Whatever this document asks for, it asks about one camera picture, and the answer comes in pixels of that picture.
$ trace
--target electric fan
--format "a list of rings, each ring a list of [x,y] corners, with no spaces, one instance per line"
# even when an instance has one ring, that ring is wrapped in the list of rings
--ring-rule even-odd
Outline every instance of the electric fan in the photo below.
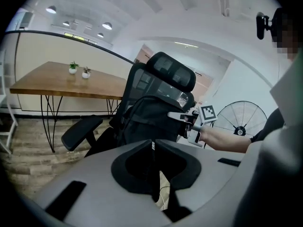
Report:
[[[253,137],[264,128],[267,117],[256,104],[238,101],[223,108],[213,127],[236,135]]]

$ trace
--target black mesh chair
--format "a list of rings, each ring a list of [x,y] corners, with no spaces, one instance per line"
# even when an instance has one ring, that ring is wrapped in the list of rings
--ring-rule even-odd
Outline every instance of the black mesh chair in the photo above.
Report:
[[[194,72],[163,52],[152,56],[146,64],[135,63],[128,75],[122,101],[113,119],[112,128],[106,129],[95,139],[93,131],[103,122],[92,115],[70,127],[62,136],[64,146],[73,151],[84,139],[92,146],[86,156],[116,147],[115,135],[118,132],[123,114],[145,95],[167,96],[179,102],[184,112],[189,110],[194,97],[190,93],[196,83]]]

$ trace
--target chair headrest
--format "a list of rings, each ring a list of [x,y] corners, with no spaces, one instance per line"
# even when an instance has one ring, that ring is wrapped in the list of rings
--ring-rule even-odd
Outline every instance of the chair headrest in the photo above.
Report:
[[[195,73],[164,52],[154,54],[146,63],[146,69],[182,92],[188,93],[194,89]]]

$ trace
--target wooden table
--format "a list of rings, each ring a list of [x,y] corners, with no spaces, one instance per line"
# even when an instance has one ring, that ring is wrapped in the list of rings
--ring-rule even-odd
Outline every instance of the wooden table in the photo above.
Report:
[[[92,70],[89,79],[82,78],[82,68],[78,68],[76,74],[69,73],[69,65],[49,61],[17,81],[10,87],[12,94],[31,94],[40,95],[41,97],[41,114],[45,133],[49,145],[53,149],[53,140],[51,140],[48,123],[48,108],[54,118],[54,130],[57,121],[57,115],[63,96],[73,97],[89,97],[101,98],[107,100],[108,114],[113,113],[118,109],[113,110],[114,100],[121,100],[126,86],[126,80],[100,71]],[[45,95],[47,100],[47,128],[45,127],[42,95]],[[49,96],[61,96],[57,111],[54,111],[54,106],[51,108]]]

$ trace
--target potted plant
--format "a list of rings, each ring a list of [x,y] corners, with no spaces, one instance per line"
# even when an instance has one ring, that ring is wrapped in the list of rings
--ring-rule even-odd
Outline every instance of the potted plant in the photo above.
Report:
[[[83,68],[82,77],[87,79],[90,77],[90,69],[86,66]]]
[[[70,69],[69,69],[70,74],[75,74],[77,72],[78,66],[79,65],[77,63],[75,63],[75,61],[70,63]]]

